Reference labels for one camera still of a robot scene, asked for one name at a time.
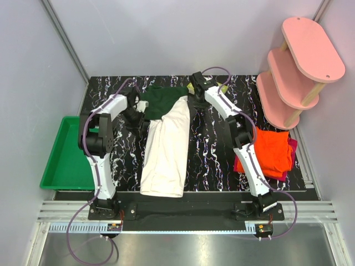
pink shelf tier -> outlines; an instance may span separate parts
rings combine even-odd
[[[305,76],[322,83],[335,82],[344,76],[343,61],[317,22],[288,18],[282,24],[282,32],[298,69]]]
[[[267,60],[278,95],[285,104],[295,109],[307,110],[318,103],[317,95],[308,106],[301,104],[315,84],[298,70],[290,50],[275,48],[269,52]]]
[[[289,107],[279,97],[272,75],[263,72],[257,76],[256,85],[259,91],[262,109],[267,121],[278,129],[292,129],[300,121],[298,117],[290,127],[285,127],[285,121],[296,111]]]

reflective metal surface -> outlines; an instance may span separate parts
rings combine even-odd
[[[275,235],[287,229],[275,225]],[[72,248],[78,248],[94,234],[71,234]],[[107,265],[335,265],[321,224],[297,224],[285,237],[259,242],[252,236],[121,234],[114,238],[119,249]],[[89,263],[104,260],[110,244],[96,239],[77,252]],[[65,234],[50,233],[41,266],[81,265],[68,254]]]

green plastic bin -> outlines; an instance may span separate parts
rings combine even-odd
[[[45,190],[94,190],[93,174],[78,147],[79,117],[64,117],[44,170]]]

black marble tabletop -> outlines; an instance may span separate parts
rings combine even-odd
[[[149,85],[186,86],[188,76],[100,76],[91,77],[82,111],[90,111],[102,104],[110,94],[115,93],[126,78],[135,78],[142,92]],[[215,76],[223,83],[227,76]],[[256,76],[231,77],[226,96],[247,114],[262,130],[280,131],[265,119],[256,87]],[[197,111],[190,108],[190,140],[187,157],[187,173],[184,191],[247,191],[245,174],[233,171],[235,154],[225,147],[224,122],[218,112],[209,107]],[[111,170],[118,191],[139,191],[144,161],[147,132],[137,138],[128,132],[124,119],[114,120],[114,148],[111,153]],[[287,175],[286,182],[269,180],[273,187],[281,190],[304,191],[298,160]]]

wooden post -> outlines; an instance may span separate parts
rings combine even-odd
[[[285,127],[290,127],[292,123],[300,116],[303,110],[296,110],[293,114],[283,123]]]
[[[288,48],[288,45],[286,43],[286,40],[284,40],[283,43],[281,44],[280,50],[281,51],[286,51],[287,48]]]
[[[307,94],[307,96],[301,101],[301,104],[303,106],[307,106],[308,104],[310,104],[314,100],[314,98],[321,92],[325,85],[326,83],[318,82],[313,87],[313,89]]]

